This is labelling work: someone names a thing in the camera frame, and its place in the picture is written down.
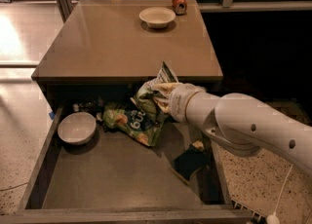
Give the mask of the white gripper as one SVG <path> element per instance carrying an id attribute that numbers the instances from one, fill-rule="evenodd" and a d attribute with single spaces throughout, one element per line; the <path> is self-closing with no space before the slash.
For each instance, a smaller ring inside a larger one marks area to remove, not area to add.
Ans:
<path id="1" fill-rule="evenodd" d="M 186 122 L 186 109 L 188 102 L 196 93 L 204 93 L 205 90 L 192 84 L 160 83 L 151 87 L 153 100 L 158 107 L 180 123 Z"/>

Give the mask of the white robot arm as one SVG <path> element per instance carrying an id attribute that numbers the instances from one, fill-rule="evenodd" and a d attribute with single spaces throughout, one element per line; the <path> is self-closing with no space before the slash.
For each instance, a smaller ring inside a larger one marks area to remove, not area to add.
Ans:
<path id="1" fill-rule="evenodd" d="M 152 87 L 154 99 L 180 123 L 241 157 L 265 148 L 312 174 L 312 127 L 242 93 L 216 96 L 192 84 Z"/>

